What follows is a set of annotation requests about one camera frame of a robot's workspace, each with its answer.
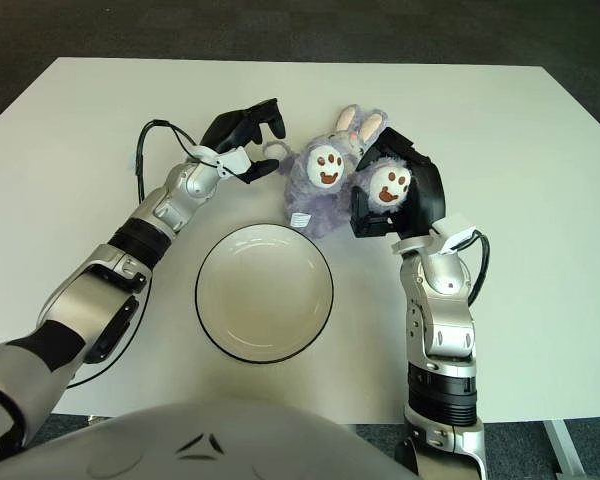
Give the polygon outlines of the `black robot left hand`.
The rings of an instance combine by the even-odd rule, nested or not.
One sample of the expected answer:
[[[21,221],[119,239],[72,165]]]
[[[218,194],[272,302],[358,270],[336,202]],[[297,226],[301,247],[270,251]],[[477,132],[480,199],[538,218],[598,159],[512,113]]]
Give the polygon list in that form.
[[[245,147],[261,145],[261,125],[266,124],[277,139],[286,137],[286,127],[276,98],[264,100],[242,110],[217,116],[202,137],[201,145],[215,152],[212,162],[218,172],[230,174],[249,184],[273,173],[279,166],[276,159],[250,160]]]

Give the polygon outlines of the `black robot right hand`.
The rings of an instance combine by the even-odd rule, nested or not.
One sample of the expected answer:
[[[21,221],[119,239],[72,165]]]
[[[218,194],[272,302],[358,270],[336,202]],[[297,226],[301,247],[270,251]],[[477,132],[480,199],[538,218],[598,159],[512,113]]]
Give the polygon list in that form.
[[[423,236],[445,216],[438,168],[390,127],[369,147],[351,180],[350,225],[358,238]]]

